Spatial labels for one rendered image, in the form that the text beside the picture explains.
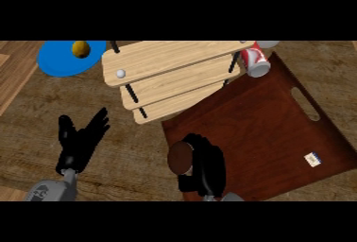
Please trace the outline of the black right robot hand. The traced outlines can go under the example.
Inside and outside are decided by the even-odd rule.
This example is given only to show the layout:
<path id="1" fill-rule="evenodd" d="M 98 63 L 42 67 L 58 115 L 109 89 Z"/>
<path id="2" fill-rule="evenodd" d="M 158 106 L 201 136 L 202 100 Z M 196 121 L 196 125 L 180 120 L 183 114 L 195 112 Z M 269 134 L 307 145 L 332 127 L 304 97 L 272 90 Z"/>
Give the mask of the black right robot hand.
<path id="1" fill-rule="evenodd" d="M 220 198 L 226 187 L 223 151 L 199 134 L 189 133 L 183 142 L 192 146 L 192 175 L 179 176 L 179 190 Z"/>

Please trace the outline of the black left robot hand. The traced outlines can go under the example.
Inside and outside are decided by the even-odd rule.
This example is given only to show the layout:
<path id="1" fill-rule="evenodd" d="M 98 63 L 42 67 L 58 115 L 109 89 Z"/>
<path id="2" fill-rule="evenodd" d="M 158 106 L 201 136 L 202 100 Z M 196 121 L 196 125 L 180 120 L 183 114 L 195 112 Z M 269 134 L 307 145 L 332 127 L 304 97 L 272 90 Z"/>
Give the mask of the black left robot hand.
<path id="1" fill-rule="evenodd" d="M 111 125 L 108 124 L 108 110 L 102 108 L 87 126 L 77 130 L 68 115 L 59 117 L 59 142 L 62 152 L 56 165 L 56 172 L 62 175 L 68 169 L 80 174 L 90 162 L 96 146 Z"/>

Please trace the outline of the dark brown wooden tray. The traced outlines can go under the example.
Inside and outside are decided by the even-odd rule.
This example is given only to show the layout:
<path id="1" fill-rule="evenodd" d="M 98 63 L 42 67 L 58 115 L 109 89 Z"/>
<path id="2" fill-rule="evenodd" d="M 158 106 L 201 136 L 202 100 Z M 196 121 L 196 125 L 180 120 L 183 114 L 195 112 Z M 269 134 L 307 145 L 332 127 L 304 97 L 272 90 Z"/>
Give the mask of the dark brown wooden tray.
<path id="1" fill-rule="evenodd" d="M 241 76 L 196 105 L 163 122 L 170 144 L 189 133 L 208 138 L 226 161 L 226 190 L 266 200 L 357 168 L 357 150 L 329 117 L 314 121 L 294 100 L 303 90 L 278 55 L 261 78 Z M 322 164 L 304 156 L 316 152 Z"/>

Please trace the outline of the pale wooden tiered shelf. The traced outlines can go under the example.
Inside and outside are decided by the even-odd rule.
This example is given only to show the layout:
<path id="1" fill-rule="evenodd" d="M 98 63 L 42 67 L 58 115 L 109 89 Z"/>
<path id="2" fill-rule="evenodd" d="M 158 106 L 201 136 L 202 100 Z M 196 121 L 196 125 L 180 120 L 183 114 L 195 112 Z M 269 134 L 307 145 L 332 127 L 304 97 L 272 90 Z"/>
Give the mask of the pale wooden tiered shelf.
<path id="1" fill-rule="evenodd" d="M 192 107 L 241 74 L 251 41 L 142 41 L 103 53 L 103 78 L 145 124 Z"/>

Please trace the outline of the small white blue packet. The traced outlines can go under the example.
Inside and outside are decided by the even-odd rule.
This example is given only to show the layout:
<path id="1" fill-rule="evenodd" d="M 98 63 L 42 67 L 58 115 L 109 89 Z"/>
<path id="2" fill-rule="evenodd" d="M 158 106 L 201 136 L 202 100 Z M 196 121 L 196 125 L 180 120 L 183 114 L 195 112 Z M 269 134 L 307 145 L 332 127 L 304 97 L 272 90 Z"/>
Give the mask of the small white blue packet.
<path id="1" fill-rule="evenodd" d="M 322 159 L 319 158 L 319 155 L 316 152 L 309 153 L 304 156 L 304 159 L 311 167 L 316 167 L 317 165 L 322 164 Z"/>

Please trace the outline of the blue round plate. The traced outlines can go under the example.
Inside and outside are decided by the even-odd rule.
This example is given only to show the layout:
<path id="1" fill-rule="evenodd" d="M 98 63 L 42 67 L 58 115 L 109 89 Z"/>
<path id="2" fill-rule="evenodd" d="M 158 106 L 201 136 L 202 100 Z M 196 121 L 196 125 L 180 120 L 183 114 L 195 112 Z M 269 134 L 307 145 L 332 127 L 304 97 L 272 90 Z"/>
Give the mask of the blue round plate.
<path id="1" fill-rule="evenodd" d="M 47 41 L 39 50 L 39 69 L 56 78 L 75 76 L 101 61 L 106 51 L 105 41 L 89 41 L 90 52 L 84 58 L 73 54 L 74 41 Z"/>

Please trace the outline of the yellow brown lemon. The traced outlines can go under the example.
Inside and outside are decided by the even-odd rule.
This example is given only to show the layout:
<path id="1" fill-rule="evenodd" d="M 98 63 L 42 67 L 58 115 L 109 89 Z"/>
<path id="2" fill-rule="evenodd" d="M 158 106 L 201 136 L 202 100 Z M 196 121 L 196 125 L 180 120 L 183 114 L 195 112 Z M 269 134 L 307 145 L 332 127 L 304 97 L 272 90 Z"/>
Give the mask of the yellow brown lemon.
<path id="1" fill-rule="evenodd" d="M 71 47 L 73 55 L 83 59 L 90 55 L 90 45 L 86 41 L 77 41 Z"/>

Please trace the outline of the red and white can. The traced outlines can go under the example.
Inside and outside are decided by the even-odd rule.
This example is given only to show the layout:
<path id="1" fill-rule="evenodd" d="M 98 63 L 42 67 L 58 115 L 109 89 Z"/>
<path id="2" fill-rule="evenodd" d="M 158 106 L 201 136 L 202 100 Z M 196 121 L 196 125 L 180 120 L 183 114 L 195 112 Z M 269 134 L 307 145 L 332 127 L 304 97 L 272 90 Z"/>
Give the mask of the red and white can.
<path id="1" fill-rule="evenodd" d="M 264 76 L 270 70 L 270 62 L 258 43 L 242 51 L 241 57 L 247 74 L 254 78 Z"/>

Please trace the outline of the grey round object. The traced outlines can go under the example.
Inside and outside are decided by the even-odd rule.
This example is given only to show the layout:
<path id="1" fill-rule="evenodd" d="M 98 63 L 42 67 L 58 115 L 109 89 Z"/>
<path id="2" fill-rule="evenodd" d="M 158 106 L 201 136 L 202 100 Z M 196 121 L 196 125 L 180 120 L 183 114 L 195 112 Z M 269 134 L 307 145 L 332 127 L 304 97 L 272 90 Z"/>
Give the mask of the grey round object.
<path id="1" fill-rule="evenodd" d="M 279 42 L 278 41 L 258 41 L 257 44 L 260 45 L 261 48 L 273 48 Z"/>

